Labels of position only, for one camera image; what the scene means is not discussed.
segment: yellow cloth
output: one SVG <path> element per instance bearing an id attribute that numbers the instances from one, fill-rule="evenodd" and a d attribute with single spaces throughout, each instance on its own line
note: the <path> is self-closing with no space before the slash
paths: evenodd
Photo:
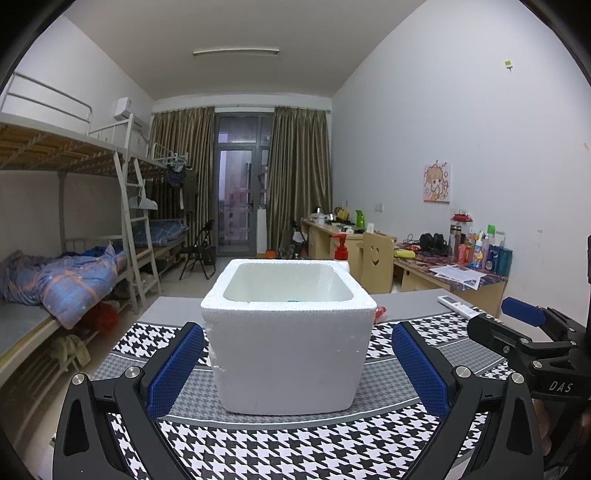
<path id="1" fill-rule="evenodd" d="M 417 255 L 412 250 L 396 250 L 394 257 L 397 258 L 415 258 Z"/>

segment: headphones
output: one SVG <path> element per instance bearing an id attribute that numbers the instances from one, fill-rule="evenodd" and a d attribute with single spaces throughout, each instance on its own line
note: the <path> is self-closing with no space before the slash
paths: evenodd
<path id="1" fill-rule="evenodd" d="M 440 233 L 436 233 L 435 235 L 424 233 L 419 237 L 418 244 L 423 252 L 430 252 L 435 255 L 447 255 L 447 242 Z"/>

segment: black and white mat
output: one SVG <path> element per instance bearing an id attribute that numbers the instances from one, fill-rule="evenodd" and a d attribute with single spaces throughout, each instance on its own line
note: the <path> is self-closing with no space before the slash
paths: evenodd
<path id="1" fill-rule="evenodd" d="M 157 425 L 196 479 L 401 478 L 439 420 L 427 414 L 412 387 L 404 385 L 408 380 L 391 348 L 395 323 L 379 324 L 373 329 L 362 380 L 365 383 L 360 385 L 359 398 L 356 397 L 356 402 L 366 403 L 358 411 L 290 417 L 285 419 L 287 427 L 279 426 L 282 417 L 255 417 L 253 421 L 247 419 L 248 416 L 221 415 L 215 405 L 215 385 L 208 377 L 211 376 L 208 347 L 199 360 L 199 369 L 191 375 L 195 380 L 183 389 L 171 416 L 160 419 Z M 450 362 L 462 361 L 489 378 L 506 378 L 510 373 L 500 357 L 467 338 L 466 321 L 459 315 L 448 313 L 415 319 L 411 323 L 427 343 L 440 348 Z M 113 349 L 114 356 L 124 358 L 111 359 L 110 363 L 105 361 L 103 369 L 99 368 L 98 378 L 112 376 L 124 365 L 133 364 L 134 359 L 137 359 L 136 364 L 142 365 L 158 348 L 168 344 L 176 330 L 136 323 Z M 401 380 L 392 382 L 392 377 Z M 387 407 L 385 399 L 392 401 L 394 394 L 404 401 Z M 381 409 L 374 408 L 376 405 L 382 406 Z M 172 415 L 181 408 L 184 409 L 183 418 Z M 110 420 L 134 477 L 147 479 L 121 417 L 113 414 Z M 474 448 L 484 421 L 484 415 L 476 416 L 460 457 Z"/>

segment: anime poster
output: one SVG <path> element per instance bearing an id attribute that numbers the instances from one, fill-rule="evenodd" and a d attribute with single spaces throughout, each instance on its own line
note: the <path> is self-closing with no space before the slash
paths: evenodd
<path id="1" fill-rule="evenodd" d="M 425 166 L 423 175 L 423 200 L 425 202 L 446 202 L 450 200 L 450 168 L 449 163 L 439 163 Z"/>

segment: ceiling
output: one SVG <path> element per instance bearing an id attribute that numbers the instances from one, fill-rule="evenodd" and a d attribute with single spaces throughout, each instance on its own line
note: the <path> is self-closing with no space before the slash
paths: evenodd
<path id="1" fill-rule="evenodd" d="M 77 0 L 66 16 L 153 99 L 207 93 L 332 97 L 424 0 Z M 271 47 L 278 57 L 195 50 Z"/>

